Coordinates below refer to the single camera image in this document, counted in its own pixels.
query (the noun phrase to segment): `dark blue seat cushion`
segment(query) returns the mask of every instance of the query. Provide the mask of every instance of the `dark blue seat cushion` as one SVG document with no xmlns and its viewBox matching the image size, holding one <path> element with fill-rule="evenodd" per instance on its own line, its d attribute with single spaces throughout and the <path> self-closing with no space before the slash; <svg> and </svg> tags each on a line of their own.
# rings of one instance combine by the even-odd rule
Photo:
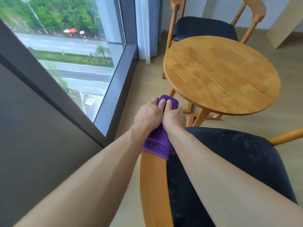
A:
<svg viewBox="0 0 303 227">
<path fill-rule="evenodd" d="M 297 203 L 278 151 L 263 137 L 206 127 L 188 127 L 210 150 Z M 213 226 L 177 154 L 167 162 L 169 201 L 175 227 Z"/>
<path fill-rule="evenodd" d="M 174 30 L 174 41 L 196 36 L 217 36 L 238 41 L 234 27 L 221 20 L 182 17 L 178 20 Z"/>
</svg>

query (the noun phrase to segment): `street lamp pole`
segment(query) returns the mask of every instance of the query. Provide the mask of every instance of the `street lamp pole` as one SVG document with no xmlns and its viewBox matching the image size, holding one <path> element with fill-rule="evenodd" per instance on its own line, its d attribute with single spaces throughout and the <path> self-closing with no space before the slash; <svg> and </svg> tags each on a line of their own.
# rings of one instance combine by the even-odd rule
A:
<svg viewBox="0 0 303 227">
<path fill-rule="evenodd" d="M 39 22 L 39 24 L 41 25 L 41 27 L 44 29 L 44 31 L 46 32 L 46 34 L 48 34 L 47 30 L 46 30 L 45 27 L 43 26 L 42 22 L 40 21 L 40 19 L 39 19 L 38 16 L 37 16 L 37 14 L 36 14 L 35 11 L 33 10 L 33 8 L 30 6 L 30 4 L 29 4 L 30 0 L 21 0 L 21 1 L 28 5 L 29 9 L 32 11 L 33 15 L 36 17 L 36 19 L 37 19 L 37 21 Z"/>
</svg>

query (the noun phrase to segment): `pink umbrella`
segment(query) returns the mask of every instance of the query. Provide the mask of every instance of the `pink umbrella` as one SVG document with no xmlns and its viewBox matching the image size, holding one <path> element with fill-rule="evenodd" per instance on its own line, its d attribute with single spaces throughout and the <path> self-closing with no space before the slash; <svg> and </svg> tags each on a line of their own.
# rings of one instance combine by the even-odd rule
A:
<svg viewBox="0 0 303 227">
<path fill-rule="evenodd" d="M 76 30 L 75 28 L 72 28 L 72 29 L 69 30 L 69 32 L 70 32 L 70 33 L 76 33 L 77 30 Z"/>
</svg>

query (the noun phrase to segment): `hand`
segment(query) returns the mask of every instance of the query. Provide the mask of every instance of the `hand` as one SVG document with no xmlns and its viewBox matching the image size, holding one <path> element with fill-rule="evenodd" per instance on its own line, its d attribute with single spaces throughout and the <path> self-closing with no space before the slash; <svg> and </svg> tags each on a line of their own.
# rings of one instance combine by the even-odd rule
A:
<svg viewBox="0 0 303 227">
<path fill-rule="evenodd" d="M 162 124 L 167 133 L 176 127 L 181 129 L 185 129 L 186 127 L 186 118 L 182 108 L 172 110 L 172 101 L 170 99 L 166 103 Z"/>
<path fill-rule="evenodd" d="M 143 105 L 136 116 L 134 124 L 149 129 L 149 132 L 156 129 L 162 122 L 165 99 L 162 99 L 157 105 L 159 98 L 152 99 L 149 103 Z"/>
</svg>

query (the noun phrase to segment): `microfiber towel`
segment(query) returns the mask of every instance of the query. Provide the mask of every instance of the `microfiber towel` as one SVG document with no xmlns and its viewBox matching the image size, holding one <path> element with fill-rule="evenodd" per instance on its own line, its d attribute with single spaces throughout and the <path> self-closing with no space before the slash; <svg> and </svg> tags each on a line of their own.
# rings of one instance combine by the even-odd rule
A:
<svg viewBox="0 0 303 227">
<path fill-rule="evenodd" d="M 178 100 L 168 96 L 168 95 L 162 95 L 158 99 L 158 103 L 161 101 L 161 99 L 166 99 L 172 101 L 172 109 L 177 109 L 179 106 Z M 169 159 L 170 154 L 175 154 L 175 150 L 169 141 L 169 138 L 167 136 L 167 133 L 162 125 L 158 126 L 155 130 L 153 130 L 150 135 L 147 137 L 144 145 L 143 150 L 147 150 L 155 155 L 158 155 L 166 160 Z"/>
</svg>

